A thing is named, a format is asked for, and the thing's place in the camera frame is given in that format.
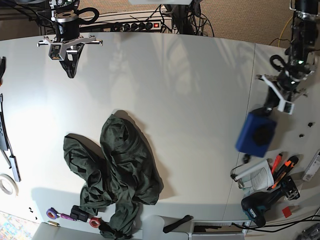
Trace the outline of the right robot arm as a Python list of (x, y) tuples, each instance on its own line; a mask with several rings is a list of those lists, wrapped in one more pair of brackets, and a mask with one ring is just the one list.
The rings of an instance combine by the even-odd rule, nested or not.
[(48, 57), (59, 62), (70, 79), (77, 72), (78, 63), (86, 45), (103, 45), (94, 35), (83, 37), (81, 26), (89, 26), (98, 20), (100, 12), (94, 7), (79, 9), (78, 0), (49, 0), (49, 9), (34, 10), (30, 5), (38, 5), (42, 0), (15, 0), (14, 4), (35, 14), (35, 21), (46, 21), (54, 29), (55, 37), (44, 36), (38, 47), (48, 46)]

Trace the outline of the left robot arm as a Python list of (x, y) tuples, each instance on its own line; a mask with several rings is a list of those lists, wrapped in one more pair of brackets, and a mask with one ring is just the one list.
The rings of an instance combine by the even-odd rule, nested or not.
[(272, 55), (269, 62), (279, 74), (256, 76), (268, 86), (263, 107), (252, 111), (257, 116), (268, 117), (274, 108), (291, 115), (294, 110), (293, 101), (306, 92), (298, 89), (299, 84), (306, 81), (316, 69), (314, 52), (319, 36), (319, 1), (291, 0), (289, 9), (293, 11), (293, 16), (290, 46), (285, 50), (287, 60), (280, 55)]

